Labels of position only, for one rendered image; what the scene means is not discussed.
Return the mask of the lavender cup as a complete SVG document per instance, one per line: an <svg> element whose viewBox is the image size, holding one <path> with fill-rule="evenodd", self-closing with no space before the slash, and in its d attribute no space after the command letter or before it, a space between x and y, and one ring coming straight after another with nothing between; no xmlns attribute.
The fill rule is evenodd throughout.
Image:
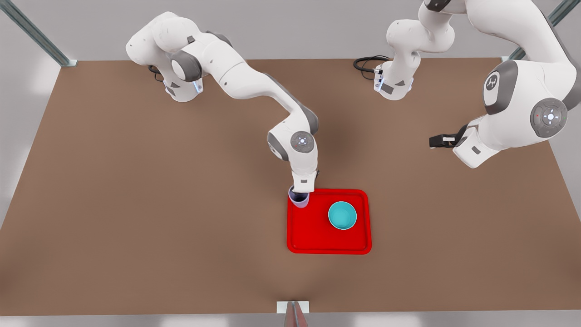
<svg viewBox="0 0 581 327"><path fill-rule="evenodd" d="M289 190L288 190L288 197L289 197L289 199L291 198L291 189L294 190L294 188L295 188L294 186L291 186L289 188ZM307 201L302 202L302 203L293 202L292 200L291 200L291 202L293 203L294 206L296 206L298 208L305 208L308 205L308 203L309 203L309 199L310 199L310 197L307 199Z"/></svg>

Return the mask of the teal bowl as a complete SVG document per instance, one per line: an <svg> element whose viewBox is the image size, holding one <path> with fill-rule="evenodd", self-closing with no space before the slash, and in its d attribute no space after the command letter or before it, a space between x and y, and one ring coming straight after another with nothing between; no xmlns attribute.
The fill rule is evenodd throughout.
<svg viewBox="0 0 581 327"><path fill-rule="evenodd" d="M338 201L328 209L328 220L332 226L339 230L348 230L357 222L355 207L348 202Z"/></svg>

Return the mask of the red tray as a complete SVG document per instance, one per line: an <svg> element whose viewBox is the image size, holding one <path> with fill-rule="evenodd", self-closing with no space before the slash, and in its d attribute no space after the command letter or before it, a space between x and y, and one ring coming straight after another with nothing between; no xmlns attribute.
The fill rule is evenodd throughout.
<svg viewBox="0 0 581 327"><path fill-rule="evenodd" d="M329 213L335 203L353 208L355 222L350 228L332 225ZM369 199L363 190L318 188L304 208L288 201L288 249L296 254L365 255L372 248Z"/></svg>

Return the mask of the silver frame post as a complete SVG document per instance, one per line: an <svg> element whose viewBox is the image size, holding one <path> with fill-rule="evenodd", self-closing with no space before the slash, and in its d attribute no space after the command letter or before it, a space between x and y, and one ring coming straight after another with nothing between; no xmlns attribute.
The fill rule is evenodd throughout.
<svg viewBox="0 0 581 327"><path fill-rule="evenodd" d="M50 58L62 68L73 68L78 61L69 59L11 0L0 0L0 10L18 25Z"/></svg>
<svg viewBox="0 0 581 327"><path fill-rule="evenodd" d="M309 312L308 301L276 302L276 313L285 314L284 327L309 327L305 317Z"/></svg>
<svg viewBox="0 0 581 327"><path fill-rule="evenodd" d="M573 9L575 9L575 7L579 6L579 4L581 4L581 0L559 0L557 6L546 15L551 27L556 27L569 13L573 11ZM500 60L502 62L507 60L521 60L525 57L525 50L519 46L509 56L500 57Z"/></svg>

